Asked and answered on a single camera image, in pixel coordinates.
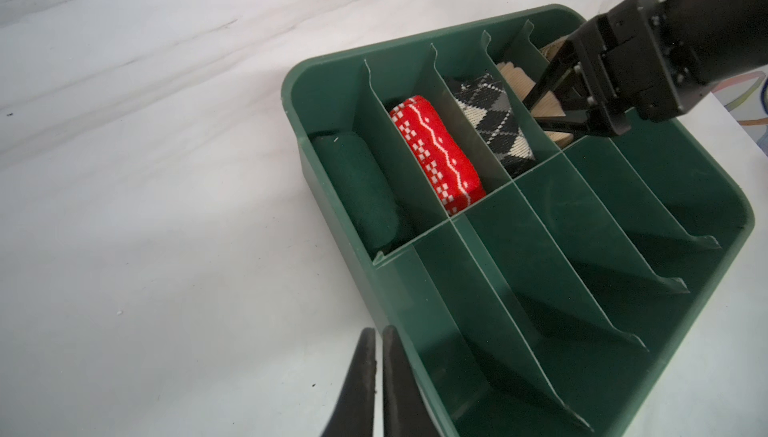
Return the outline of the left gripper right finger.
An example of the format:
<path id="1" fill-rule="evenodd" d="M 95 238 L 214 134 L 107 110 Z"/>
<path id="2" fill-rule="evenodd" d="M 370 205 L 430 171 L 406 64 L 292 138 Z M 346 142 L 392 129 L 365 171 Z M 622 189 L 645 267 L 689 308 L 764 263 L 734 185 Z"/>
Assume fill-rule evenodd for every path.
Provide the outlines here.
<path id="1" fill-rule="evenodd" d="M 383 338 L 383 425 L 388 437 L 438 437 L 397 329 Z"/>

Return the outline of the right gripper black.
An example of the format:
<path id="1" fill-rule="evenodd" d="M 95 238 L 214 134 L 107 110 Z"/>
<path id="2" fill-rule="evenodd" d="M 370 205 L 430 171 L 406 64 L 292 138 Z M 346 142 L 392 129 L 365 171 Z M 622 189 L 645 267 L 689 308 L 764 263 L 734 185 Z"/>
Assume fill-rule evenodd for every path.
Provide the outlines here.
<path id="1" fill-rule="evenodd" d="M 716 84 L 694 75 L 666 24 L 659 0 L 624 0 L 584 24 L 584 72 L 574 43 L 563 39 L 523 103 L 552 93 L 562 115 L 543 114 L 543 130 L 606 138 L 630 130 L 630 110 L 654 123 L 686 114 Z"/>

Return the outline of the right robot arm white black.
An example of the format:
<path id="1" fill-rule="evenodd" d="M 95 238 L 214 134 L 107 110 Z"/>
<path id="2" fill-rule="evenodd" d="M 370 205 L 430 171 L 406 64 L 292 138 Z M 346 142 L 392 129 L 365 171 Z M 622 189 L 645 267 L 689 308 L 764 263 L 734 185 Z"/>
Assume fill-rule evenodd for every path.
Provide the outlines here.
<path id="1" fill-rule="evenodd" d="M 572 32 L 523 103 L 547 95 L 547 131 L 616 137 L 629 111 L 653 123 L 690 112 L 721 81 L 767 63 L 767 0 L 624 0 Z"/>

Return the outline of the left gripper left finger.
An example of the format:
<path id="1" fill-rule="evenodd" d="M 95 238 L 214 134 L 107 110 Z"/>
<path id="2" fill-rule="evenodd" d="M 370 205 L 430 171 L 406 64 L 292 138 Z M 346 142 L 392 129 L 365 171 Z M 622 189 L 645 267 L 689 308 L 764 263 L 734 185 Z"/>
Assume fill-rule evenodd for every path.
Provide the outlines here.
<path id="1" fill-rule="evenodd" d="M 376 367 L 376 331 L 364 328 L 322 437 L 373 436 Z"/>

